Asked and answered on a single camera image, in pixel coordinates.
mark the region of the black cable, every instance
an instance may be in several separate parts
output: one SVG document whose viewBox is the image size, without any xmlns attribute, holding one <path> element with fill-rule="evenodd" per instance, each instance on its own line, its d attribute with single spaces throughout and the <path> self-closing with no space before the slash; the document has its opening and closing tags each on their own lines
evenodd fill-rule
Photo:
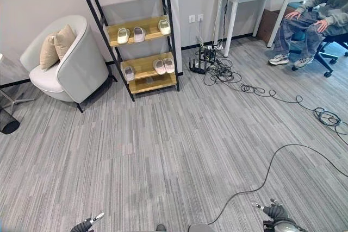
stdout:
<svg viewBox="0 0 348 232">
<path fill-rule="evenodd" d="M 315 118 L 322 123 L 324 126 L 326 126 L 329 130 L 335 132 L 337 136 L 348 145 L 348 142 L 346 142 L 342 135 L 348 135 L 348 123 L 342 121 L 340 117 L 330 111 L 325 110 L 322 107 L 317 107 L 315 109 L 308 108 L 302 104 L 303 97 L 300 95 L 296 96 L 295 101 L 286 101 L 284 99 L 276 97 L 277 93 L 275 90 L 271 89 L 268 91 L 268 94 L 266 93 L 266 90 L 262 87 L 255 87 L 252 85 L 246 85 L 244 83 L 241 83 L 241 85 L 238 88 L 235 88 L 232 86 L 232 84 L 236 84 L 242 81 L 242 76 L 239 73 L 236 73 L 232 70 L 233 64 L 228 59 L 221 59 L 216 58 L 216 63 L 214 66 L 210 66 L 209 69 L 207 69 L 207 73 L 204 75 L 203 82 L 205 85 L 212 86 L 214 84 L 225 84 L 227 87 L 234 91 L 239 92 L 245 92 L 245 93 L 253 93 L 257 96 L 261 97 L 271 97 L 277 101 L 288 103 L 288 104 L 298 104 L 299 106 L 303 107 L 306 110 L 312 111 Z M 346 127 L 347 131 L 339 131 L 338 127 L 341 126 L 341 129 L 343 127 Z"/>
<path fill-rule="evenodd" d="M 227 6 L 228 6 L 228 0 L 226 1 L 226 5 L 225 5 L 225 7 L 223 9 L 224 10 L 224 14 L 223 14 L 223 27 L 222 27 L 223 28 L 223 38 L 222 38 L 222 40 L 225 39 Z"/>
<path fill-rule="evenodd" d="M 224 212 L 224 210 L 225 210 L 226 206 L 228 205 L 228 203 L 229 203 L 235 196 L 244 195 L 244 194 L 249 194 L 249 193 L 253 193 L 253 192 L 256 192 L 256 191 L 260 190 L 260 189 L 265 185 L 265 183 L 266 183 L 266 181 L 267 181 L 268 174 L 269 174 L 269 172 L 270 172 L 273 159 L 274 159 L 274 157 L 276 156 L 277 152 L 279 152 L 281 149 L 283 149 L 283 148 L 285 148 L 285 147 L 288 147 L 288 146 L 300 146 L 300 147 L 305 147 L 305 148 L 311 149 L 312 151 L 314 151 L 314 152 L 320 154 L 322 157 L 324 157 L 324 158 L 325 158 L 325 159 L 326 159 L 326 160 L 327 160 L 339 173 L 341 173 L 343 176 L 345 176 L 345 177 L 348 178 L 348 174 L 345 174 L 345 173 L 342 172 L 340 169 L 338 169 L 338 168 L 335 166 L 334 163 L 332 163 L 327 157 L 325 157 L 323 154 L 321 154 L 321 153 L 318 152 L 317 150 L 312 149 L 312 148 L 310 148 L 310 147 L 308 147 L 308 146 L 305 146 L 305 145 L 295 144 L 295 143 L 284 145 L 284 146 L 280 147 L 278 150 L 276 150 L 276 152 L 273 153 L 272 159 L 271 159 L 270 164 L 269 164 L 269 167 L 268 167 L 268 169 L 267 169 L 266 177 L 265 177 L 263 183 L 261 184 L 261 186 L 258 187 L 257 189 L 254 189 L 254 190 L 241 191 L 241 192 L 237 192 L 237 193 L 233 194 L 233 195 L 228 199 L 228 201 L 226 202 L 226 204 L 223 206 L 223 208 L 222 208 L 222 210 L 220 211 L 220 213 L 219 213 L 219 215 L 217 216 L 217 218 L 214 219 L 212 222 L 208 223 L 208 225 L 211 225 L 211 224 L 215 223 L 215 222 L 220 218 L 220 216 L 221 216 L 222 213 Z"/>
</svg>

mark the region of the throw pillow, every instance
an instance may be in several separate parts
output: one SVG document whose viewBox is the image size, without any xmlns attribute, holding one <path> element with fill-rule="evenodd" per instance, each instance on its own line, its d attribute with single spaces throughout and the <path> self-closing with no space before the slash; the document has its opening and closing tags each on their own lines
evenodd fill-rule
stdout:
<svg viewBox="0 0 348 232">
<path fill-rule="evenodd" d="M 74 32 L 67 24 L 61 31 L 59 31 L 54 37 L 54 46 L 57 51 L 59 60 L 61 60 L 66 54 L 69 47 L 75 40 Z"/>
<path fill-rule="evenodd" d="M 57 61 L 59 61 L 59 57 L 54 46 L 54 36 L 55 33 L 52 33 L 49 36 L 47 36 L 43 41 L 40 53 L 41 69 L 50 68 Z"/>
</svg>

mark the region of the shoe rack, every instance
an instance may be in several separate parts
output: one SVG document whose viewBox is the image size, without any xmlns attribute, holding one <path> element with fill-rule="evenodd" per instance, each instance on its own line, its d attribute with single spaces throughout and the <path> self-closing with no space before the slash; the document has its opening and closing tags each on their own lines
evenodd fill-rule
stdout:
<svg viewBox="0 0 348 232">
<path fill-rule="evenodd" d="M 168 86 L 176 86 L 177 91 L 180 90 L 170 0 L 162 0 L 163 16 L 149 17 L 147 19 L 140 20 L 140 21 L 132 21 L 132 22 L 124 23 L 124 24 L 115 24 L 115 25 L 108 24 L 104 16 L 103 9 L 100 6 L 100 3 L 98 0 L 94 0 L 94 1 L 96 4 L 95 5 L 96 9 L 98 9 L 98 12 L 100 13 L 100 17 L 97 14 L 97 11 L 92 3 L 92 0 L 86 0 L 86 1 L 132 101 L 135 101 L 134 94 L 137 94 L 137 93 L 156 90 L 156 89 L 160 89 L 160 88 L 164 88 Z M 171 28 L 170 35 L 161 34 L 160 30 L 157 27 L 159 20 L 169 21 L 169 25 Z M 122 46 L 124 45 L 137 44 L 134 42 L 134 36 L 133 36 L 133 28 L 135 26 L 144 28 L 144 30 L 146 30 L 146 36 L 144 41 L 151 41 L 161 37 L 166 37 L 169 51 L 162 54 L 152 55 L 150 57 L 123 60 L 119 48 L 122 48 Z M 130 36 L 126 44 L 119 45 L 117 43 L 117 32 L 119 28 L 128 28 L 130 30 Z M 117 58 L 113 52 L 113 48 L 115 49 L 117 53 Z M 165 58 L 173 58 L 174 65 L 175 65 L 175 72 L 171 74 L 166 73 L 163 75 L 159 75 L 153 68 L 152 63 L 156 59 L 163 60 Z M 125 77 L 123 75 L 123 69 L 126 66 L 132 66 L 135 71 L 135 79 L 129 82 L 125 80 Z"/>
</svg>

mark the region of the trash bin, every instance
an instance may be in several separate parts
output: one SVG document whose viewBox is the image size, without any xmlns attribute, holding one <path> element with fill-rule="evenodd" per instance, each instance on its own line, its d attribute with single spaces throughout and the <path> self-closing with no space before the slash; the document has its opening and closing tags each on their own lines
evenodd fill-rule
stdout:
<svg viewBox="0 0 348 232">
<path fill-rule="evenodd" d="M 0 106 L 0 131 L 3 134 L 13 133 L 20 126 L 20 122 L 14 119 Z"/>
</svg>

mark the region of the cardboard box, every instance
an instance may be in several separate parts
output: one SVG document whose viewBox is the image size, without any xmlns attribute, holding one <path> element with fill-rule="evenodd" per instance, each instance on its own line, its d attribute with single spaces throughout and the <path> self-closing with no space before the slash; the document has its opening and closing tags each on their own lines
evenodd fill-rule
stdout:
<svg viewBox="0 0 348 232">
<path fill-rule="evenodd" d="M 284 16 L 292 11 L 294 11 L 294 8 L 287 7 L 285 10 Z M 262 39 L 265 41 L 265 43 L 268 43 L 268 41 L 271 38 L 271 34 L 273 31 L 273 27 L 276 24 L 278 14 L 280 10 L 276 11 L 270 11 L 265 9 L 263 11 L 262 19 L 260 22 L 259 30 L 257 31 L 257 38 Z"/>
</svg>

